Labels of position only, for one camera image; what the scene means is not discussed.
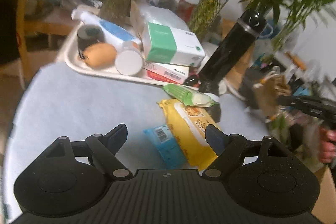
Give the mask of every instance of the black cylinder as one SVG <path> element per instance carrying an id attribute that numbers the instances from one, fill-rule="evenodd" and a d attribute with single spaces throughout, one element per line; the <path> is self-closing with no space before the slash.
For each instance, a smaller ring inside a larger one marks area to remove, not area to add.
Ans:
<path id="1" fill-rule="evenodd" d="M 200 79 L 219 83 L 257 39 L 265 26 L 266 20 L 263 15 L 254 10 L 246 10 L 199 72 Z"/>

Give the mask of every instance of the metal screw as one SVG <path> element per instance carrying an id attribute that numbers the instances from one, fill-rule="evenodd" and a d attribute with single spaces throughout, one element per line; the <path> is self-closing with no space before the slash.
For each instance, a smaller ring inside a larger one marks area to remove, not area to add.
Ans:
<path id="1" fill-rule="evenodd" d="M 124 178 L 129 175 L 129 170 L 126 169 L 117 169 L 113 171 L 113 175 L 117 178 Z"/>
<path id="2" fill-rule="evenodd" d="M 220 172 L 219 170 L 217 169 L 209 169 L 209 170 L 206 170 L 205 171 L 205 174 L 208 176 L 208 177 L 211 177 L 211 178 L 216 178 L 216 177 L 219 177 L 222 172 Z"/>

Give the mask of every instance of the blue tissue package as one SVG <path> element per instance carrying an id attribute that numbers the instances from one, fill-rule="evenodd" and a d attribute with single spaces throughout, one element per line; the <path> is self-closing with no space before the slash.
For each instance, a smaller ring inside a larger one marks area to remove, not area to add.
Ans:
<path id="1" fill-rule="evenodd" d="M 158 150 L 168 169 L 178 169 L 186 163 L 186 158 L 179 144 L 166 124 L 145 129 L 143 132 Z"/>

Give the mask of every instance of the white bottle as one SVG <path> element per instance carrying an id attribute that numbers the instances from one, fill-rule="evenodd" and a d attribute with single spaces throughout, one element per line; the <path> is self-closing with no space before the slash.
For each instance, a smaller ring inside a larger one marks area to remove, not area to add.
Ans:
<path id="1" fill-rule="evenodd" d="M 105 42 L 112 44 L 117 52 L 120 52 L 125 41 L 133 41 L 141 47 L 142 42 L 139 38 L 130 34 L 128 31 L 122 27 L 113 24 L 112 22 L 101 19 L 100 17 L 93 15 L 87 11 L 81 11 L 74 9 L 72 11 L 71 17 L 73 20 L 81 20 L 85 24 L 94 24 L 101 27 Z"/>

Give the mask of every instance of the blue object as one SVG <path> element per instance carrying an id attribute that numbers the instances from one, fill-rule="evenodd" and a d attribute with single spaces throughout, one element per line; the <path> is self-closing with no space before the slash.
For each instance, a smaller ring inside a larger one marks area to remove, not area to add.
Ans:
<path id="1" fill-rule="evenodd" d="M 143 132 L 158 150 L 168 169 L 178 169 L 186 163 L 181 148 L 166 124 Z"/>
<path id="2" fill-rule="evenodd" d="M 113 34 L 114 36 L 118 37 L 121 40 L 128 41 L 128 40 L 133 40 L 137 39 L 135 36 L 131 35 L 128 31 L 126 31 L 124 28 L 113 24 L 112 22 L 106 21 L 106 20 L 100 20 L 99 21 L 100 25 Z"/>

